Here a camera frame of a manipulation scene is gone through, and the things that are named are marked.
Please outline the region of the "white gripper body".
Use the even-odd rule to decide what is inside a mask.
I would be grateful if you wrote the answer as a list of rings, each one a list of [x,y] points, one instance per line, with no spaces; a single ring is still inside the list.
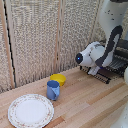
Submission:
[[[88,74],[89,75],[96,75],[99,69],[100,69],[99,66],[91,67],[91,69],[89,70]]]

